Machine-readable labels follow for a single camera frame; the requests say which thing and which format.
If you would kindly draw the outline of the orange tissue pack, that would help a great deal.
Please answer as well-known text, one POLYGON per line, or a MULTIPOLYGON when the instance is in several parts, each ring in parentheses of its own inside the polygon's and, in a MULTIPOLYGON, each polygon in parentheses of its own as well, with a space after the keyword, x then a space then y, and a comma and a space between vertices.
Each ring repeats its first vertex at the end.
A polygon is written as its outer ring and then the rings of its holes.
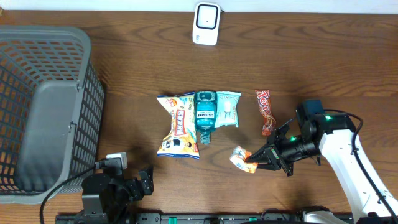
POLYGON ((256 172, 257 162, 246 162, 246 159, 252 155, 251 152, 237 146, 233 149, 229 160, 238 168, 247 173, 254 174, 256 172))

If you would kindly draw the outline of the red chocolate bar wrapper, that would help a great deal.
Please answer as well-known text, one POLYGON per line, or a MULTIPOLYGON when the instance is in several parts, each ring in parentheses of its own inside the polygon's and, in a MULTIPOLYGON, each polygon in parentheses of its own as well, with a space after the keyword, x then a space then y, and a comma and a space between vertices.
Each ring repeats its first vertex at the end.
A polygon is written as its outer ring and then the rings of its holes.
POLYGON ((260 114, 264 118, 262 135, 270 136, 276 128, 276 119, 272 115, 270 90, 255 90, 260 114))

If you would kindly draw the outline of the yellow noodle snack bag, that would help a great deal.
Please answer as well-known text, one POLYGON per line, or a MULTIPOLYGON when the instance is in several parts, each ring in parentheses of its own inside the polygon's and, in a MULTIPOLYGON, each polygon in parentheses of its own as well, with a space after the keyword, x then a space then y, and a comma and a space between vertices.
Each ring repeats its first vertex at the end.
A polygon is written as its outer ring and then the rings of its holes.
POLYGON ((157 96, 158 102, 171 117, 170 132, 163 138, 157 151, 158 156, 200 158, 194 96, 194 92, 177 96, 157 96))

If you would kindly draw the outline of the teal wet wipes pack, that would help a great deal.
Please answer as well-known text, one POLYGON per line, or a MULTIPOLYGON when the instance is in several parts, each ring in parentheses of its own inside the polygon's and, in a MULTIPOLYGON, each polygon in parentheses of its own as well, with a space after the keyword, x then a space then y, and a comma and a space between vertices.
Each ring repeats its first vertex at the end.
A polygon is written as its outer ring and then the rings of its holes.
POLYGON ((217 91, 215 127, 239 126, 237 104, 241 93, 232 91, 217 91))

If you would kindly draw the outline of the teal mouthwash bottle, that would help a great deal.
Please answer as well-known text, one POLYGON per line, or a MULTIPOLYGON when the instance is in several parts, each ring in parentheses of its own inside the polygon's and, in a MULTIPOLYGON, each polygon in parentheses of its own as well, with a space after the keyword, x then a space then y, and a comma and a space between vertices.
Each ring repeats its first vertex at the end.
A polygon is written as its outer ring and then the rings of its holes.
POLYGON ((200 142, 209 145, 211 133, 216 130, 215 91, 198 91, 195 93, 195 127, 200 132, 200 142))

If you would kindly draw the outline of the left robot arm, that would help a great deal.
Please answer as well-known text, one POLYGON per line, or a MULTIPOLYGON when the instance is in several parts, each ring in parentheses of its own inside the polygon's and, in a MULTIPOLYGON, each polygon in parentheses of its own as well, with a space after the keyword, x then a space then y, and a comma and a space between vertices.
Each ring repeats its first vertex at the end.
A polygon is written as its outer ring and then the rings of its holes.
POLYGON ((93 174, 82 182, 83 210, 74 223, 135 223, 131 203, 152 195, 154 167, 139 171, 139 178, 125 179, 120 165, 106 166, 102 173, 93 174))

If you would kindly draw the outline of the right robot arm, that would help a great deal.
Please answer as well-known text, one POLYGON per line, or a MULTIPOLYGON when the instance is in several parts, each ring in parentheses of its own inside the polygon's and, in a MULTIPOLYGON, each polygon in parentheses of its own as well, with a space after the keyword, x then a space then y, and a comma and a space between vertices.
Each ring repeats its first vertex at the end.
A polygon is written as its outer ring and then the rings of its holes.
POLYGON ((289 125, 283 124, 245 161, 264 170, 282 169, 291 176, 294 162, 324 157, 348 199, 355 223, 397 223, 397 199, 367 158, 358 135, 363 125, 353 123, 355 115, 325 109, 320 100, 305 100, 295 113, 298 136, 287 138, 289 125))

